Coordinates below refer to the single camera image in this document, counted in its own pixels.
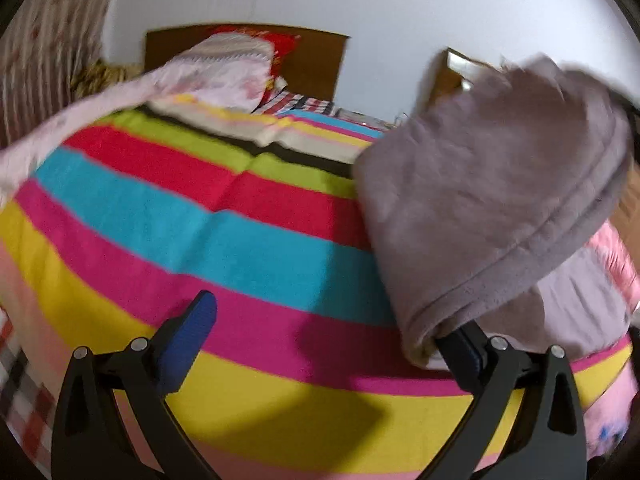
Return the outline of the glossy brown wooden headboard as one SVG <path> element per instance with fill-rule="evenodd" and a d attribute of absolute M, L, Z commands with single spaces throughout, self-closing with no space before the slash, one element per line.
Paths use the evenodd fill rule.
<path fill-rule="evenodd" d="M 469 90 L 478 78 L 495 71 L 495 67 L 488 63 L 447 48 L 440 56 L 426 104 L 432 105 L 444 96 Z"/>

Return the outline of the dark wooden headboard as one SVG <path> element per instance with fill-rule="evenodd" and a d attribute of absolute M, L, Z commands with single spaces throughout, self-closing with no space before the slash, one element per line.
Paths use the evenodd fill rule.
<path fill-rule="evenodd" d="M 327 101 L 334 100 L 337 79 L 349 36 L 338 32 L 273 24 L 222 24 L 222 27 L 266 30 L 298 38 L 296 49 L 281 63 L 288 90 Z M 145 35 L 143 66 L 156 70 L 179 53 L 209 37 L 219 24 L 193 24 L 149 30 Z"/>

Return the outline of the floral curtain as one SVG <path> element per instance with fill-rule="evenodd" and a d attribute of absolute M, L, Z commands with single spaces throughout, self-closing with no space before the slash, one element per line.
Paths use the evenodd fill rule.
<path fill-rule="evenodd" d="M 111 0 L 1 0 L 1 146 L 73 102 L 72 81 L 102 54 Z"/>

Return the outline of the pink floral quilt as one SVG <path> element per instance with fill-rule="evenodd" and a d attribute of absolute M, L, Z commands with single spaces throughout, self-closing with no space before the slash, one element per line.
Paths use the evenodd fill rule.
<path fill-rule="evenodd" d="M 265 93 L 273 59 L 271 42 L 223 32 L 152 72 L 75 102 L 1 152 L 1 203 L 71 134 L 116 110 L 189 93 L 213 106 L 251 112 Z"/>

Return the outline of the wooden louvered wardrobe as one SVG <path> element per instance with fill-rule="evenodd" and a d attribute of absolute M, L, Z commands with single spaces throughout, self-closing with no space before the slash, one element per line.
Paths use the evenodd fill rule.
<path fill-rule="evenodd" d="M 620 238 L 634 260 L 636 266 L 640 260 L 640 171 L 634 164 L 628 174 L 620 202 L 611 217 Z"/>

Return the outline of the bedside table with floral cover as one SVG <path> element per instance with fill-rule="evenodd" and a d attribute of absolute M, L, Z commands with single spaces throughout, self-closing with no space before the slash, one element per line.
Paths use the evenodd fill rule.
<path fill-rule="evenodd" d="M 338 119 L 344 120 L 345 122 L 351 122 L 352 124 L 360 125 L 382 132 L 390 131 L 397 127 L 397 125 L 393 122 L 386 122 L 386 120 L 378 119 L 367 114 L 354 112 L 353 110 L 346 110 L 346 108 L 344 107 L 341 107 L 337 111 L 336 117 Z"/>

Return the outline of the rainbow striped blanket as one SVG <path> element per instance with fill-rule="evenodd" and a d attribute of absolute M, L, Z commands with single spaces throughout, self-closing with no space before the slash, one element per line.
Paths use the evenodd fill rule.
<path fill-rule="evenodd" d="M 1 214 L 2 306 L 54 417 L 76 348 L 119 352 L 208 290 L 166 402 L 214 479 L 434 479 L 472 394 L 402 348 L 354 178 L 385 135 L 194 96 L 74 132 Z"/>

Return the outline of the red checkered bed sheet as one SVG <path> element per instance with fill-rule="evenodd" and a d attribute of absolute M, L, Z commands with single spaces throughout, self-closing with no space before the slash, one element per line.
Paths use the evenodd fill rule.
<path fill-rule="evenodd" d="M 256 108 L 254 114 L 279 115 L 288 113 L 291 110 L 334 116 L 338 111 L 338 107 L 333 101 L 282 90 L 266 104 Z"/>

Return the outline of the purple knit pants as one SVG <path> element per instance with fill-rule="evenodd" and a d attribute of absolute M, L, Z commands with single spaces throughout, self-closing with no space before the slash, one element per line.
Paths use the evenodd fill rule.
<path fill-rule="evenodd" d="M 364 223 L 407 359 L 474 322 L 572 360 L 617 344 L 629 306 L 591 239 L 632 159 L 623 104 L 548 58 L 480 78 L 356 159 Z"/>

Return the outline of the red embroidered pillow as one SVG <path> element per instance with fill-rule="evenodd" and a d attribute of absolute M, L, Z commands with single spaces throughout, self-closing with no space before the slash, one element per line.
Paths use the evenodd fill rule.
<path fill-rule="evenodd" d="M 222 34 L 223 32 L 238 32 L 239 34 L 265 40 L 273 46 L 269 78 L 265 86 L 265 92 L 262 95 L 262 100 L 260 101 L 260 106 L 269 102 L 285 87 L 285 84 L 280 83 L 282 65 L 286 58 L 296 50 L 299 40 L 302 39 L 301 36 L 243 25 L 216 25 L 209 27 L 208 31 L 212 35 Z"/>

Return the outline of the pink bed sheet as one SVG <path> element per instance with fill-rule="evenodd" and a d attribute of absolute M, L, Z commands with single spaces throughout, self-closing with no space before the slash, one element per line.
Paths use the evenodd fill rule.
<path fill-rule="evenodd" d="M 639 310 L 639 274 L 616 229 L 605 222 L 589 244 L 596 248 L 613 283 L 627 301 L 631 314 Z M 631 404 L 638 393 L 630 362 L 629 337 L 596 366 L 599 372 L 616 373 L 611 385 L 586 409 L 587 456 L 608 456 L 623 440 L 631 419 Z"/>

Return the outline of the leopard print blanket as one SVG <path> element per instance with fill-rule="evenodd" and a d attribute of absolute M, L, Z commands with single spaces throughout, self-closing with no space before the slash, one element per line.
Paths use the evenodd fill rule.
<path fill-rule="evenodd" d="M 143 72 L 140 64 L 110 64 L 99 58 L 83 68 L 70 81 L 70 91 L 75 101 L 98 94 L 115 84 L 139 77 Z"/>

